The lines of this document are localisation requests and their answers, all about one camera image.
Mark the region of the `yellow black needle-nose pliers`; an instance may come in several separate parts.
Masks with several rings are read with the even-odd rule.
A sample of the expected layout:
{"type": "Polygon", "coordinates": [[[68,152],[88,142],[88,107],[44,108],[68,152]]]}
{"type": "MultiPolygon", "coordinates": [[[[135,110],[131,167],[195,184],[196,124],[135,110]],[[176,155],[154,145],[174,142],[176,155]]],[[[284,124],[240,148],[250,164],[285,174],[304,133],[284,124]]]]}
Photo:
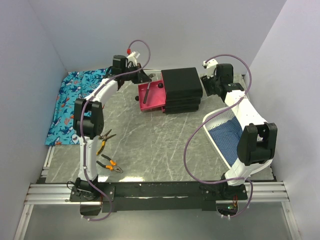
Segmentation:
{"type": "Polygon", "coordinates": [[[111,132],[112,132],[112,129],[107,131],[105,134],[99,136],[98,139],[102,140],[102,142],[101,142],[101,146],[100,146],[99,150],[96,152],[97,156],[100,155],[102,153],[102,151],[104,150],[107,140],[116,136],[116,134],[110,135],[111,132]]]}

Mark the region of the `black handle claw hammer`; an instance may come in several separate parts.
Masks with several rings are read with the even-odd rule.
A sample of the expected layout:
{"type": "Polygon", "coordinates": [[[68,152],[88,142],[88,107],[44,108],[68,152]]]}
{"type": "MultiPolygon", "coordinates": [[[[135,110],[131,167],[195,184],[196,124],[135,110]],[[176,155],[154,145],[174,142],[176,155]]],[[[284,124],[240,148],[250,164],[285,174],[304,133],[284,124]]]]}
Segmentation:
{"type": "Polygon", "coordinates": [[[144,99],[143,99],[143,104],[147,103],[148,95],[149,95],[149,91],[150,91],[150,85],[151,85],[151,81],[147,85],[147,88],[146,88],[146,91],[145,91],[145,95],[144,95],[144,99]]]}

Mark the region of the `black drawer cabinet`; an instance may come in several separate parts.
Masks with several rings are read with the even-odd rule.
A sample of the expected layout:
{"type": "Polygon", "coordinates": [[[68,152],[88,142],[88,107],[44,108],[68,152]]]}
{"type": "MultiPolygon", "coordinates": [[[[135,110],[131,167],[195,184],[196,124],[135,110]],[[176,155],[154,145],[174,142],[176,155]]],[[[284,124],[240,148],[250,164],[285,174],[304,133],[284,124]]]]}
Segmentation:
{"type": "Polygon", "coordinates": [[[161,71],[165,88],[164,113],[167,115],[196,112],[203,97],[203,87],[195,67],[161,71]]]}

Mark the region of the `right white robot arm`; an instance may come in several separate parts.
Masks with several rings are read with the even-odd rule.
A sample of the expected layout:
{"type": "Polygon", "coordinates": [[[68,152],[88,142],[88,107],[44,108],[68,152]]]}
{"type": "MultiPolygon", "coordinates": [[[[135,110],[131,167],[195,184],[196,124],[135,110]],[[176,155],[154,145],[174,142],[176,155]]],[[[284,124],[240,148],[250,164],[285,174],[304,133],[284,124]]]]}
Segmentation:
{"type": "Polygon", "coordinates": [[[215,60],[204,62],[200,79],[208,96],[217,95],[226,104],[203,118],[203,129],[228,167],[219,185],[219,195],[231,199],[244,192],[251,175],[268,167],[276,150],[278,128],[268,123],[251,104],[243,86],[234,82],[234,68],[215,60]]]}

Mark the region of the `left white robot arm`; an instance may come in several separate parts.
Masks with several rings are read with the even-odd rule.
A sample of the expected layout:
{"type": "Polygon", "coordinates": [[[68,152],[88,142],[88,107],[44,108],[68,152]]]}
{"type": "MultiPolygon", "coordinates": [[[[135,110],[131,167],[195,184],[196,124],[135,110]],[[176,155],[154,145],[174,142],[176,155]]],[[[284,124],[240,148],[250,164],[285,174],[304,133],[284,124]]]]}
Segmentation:
{"type": "Polygon", "coordinates": [[[128,56],[113,57],[111,73],[103,77],[100,84],[85,98],[74,102],[73,129],[79,139],[80,169],[75,180],[77,191],[88,201],[94,201],[100,194],[96,167],[98,138],[104,129],[103,105],[126,81],[134,84],[148,82],[150,78],[137,62],[140,53],[134,51],[128,56]]]}

